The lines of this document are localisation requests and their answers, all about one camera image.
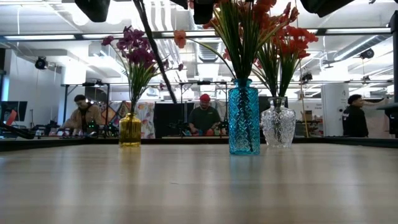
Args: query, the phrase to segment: dark jacket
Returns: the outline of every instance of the dark jacket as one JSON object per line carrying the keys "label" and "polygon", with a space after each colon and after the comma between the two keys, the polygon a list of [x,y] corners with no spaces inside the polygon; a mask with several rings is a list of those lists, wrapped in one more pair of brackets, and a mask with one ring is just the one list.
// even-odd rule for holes
{"label": "dark jacket", "polygon": [[368,136],[365,113],[357,106],[349,106],[343,112],[344,136],[363,138]]}

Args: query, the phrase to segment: person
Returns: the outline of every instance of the person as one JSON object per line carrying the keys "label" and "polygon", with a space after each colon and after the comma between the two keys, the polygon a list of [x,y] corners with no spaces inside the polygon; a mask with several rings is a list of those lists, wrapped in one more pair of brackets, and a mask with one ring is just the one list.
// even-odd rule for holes
{"label": "person", "polygon": [[84,95],[77,95],[75,97],[77,109],[72,113],[70,118],[65,123],[65,128],[74,129],[73,134],[83,131],[87,133],[88,124],[94,121],[96,124],[102,124],[101,109],[88,103]]}
{"label": "person", "polygon": [[193,109],[190,113],[188,122],[192,134],[201,131],[206,134],[209,130],[214,130],[220,123],[221,118],[218,111],[210,106],[210,96],[203,94],[200,97],[200,106]]}
{"label": "person", "polygon": [[344,136],[354,138],[367,137],[368,127],[366,126],[365,113],[361,109],[364,101],[361,95],[355,94],[348,98],[349,106],[343,112]]}

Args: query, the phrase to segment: clear glass vase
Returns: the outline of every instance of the clear glass vase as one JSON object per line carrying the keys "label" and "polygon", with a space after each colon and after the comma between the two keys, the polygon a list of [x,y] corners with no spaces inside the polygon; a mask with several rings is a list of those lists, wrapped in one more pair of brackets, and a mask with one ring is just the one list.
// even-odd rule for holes
{"label": "clear glass vase", "polygon": [[269,147],[290,147],[294,137],[296,113],[285,107],[284,97],[268,99],[271,107],[261,113],[262,132]]}
{"label": "clear glass vase", "polygon": [[237,79],[228,92],[231,154],[260,154],[259,92],[250,83],[250,79]]}
{"label": "clear glass vase", "polygon": [[119,144],[122,147],[139,147],[141,145],[141,121],[136,115],[128,113],[119,122]]}

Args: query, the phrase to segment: computer screen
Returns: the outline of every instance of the computer screen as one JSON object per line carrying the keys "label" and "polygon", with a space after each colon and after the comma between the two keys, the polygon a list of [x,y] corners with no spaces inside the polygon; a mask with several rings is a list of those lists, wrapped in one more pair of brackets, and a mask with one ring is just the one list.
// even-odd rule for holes
{"label": "computer screen", "polygon": [[0,102],[0,121],[7,121],[11,111],[17,112],[15,121],[25,121],[27,101],[2,101]]}

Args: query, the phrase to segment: table surface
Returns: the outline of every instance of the table surface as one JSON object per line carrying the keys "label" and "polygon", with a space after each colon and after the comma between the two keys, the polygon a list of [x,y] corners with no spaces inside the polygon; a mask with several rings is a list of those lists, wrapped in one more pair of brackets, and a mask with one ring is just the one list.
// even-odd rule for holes
{"label": "table surface", "polygon": [[83,145],[0,153],[0,223],[398,223],[398,151]]}

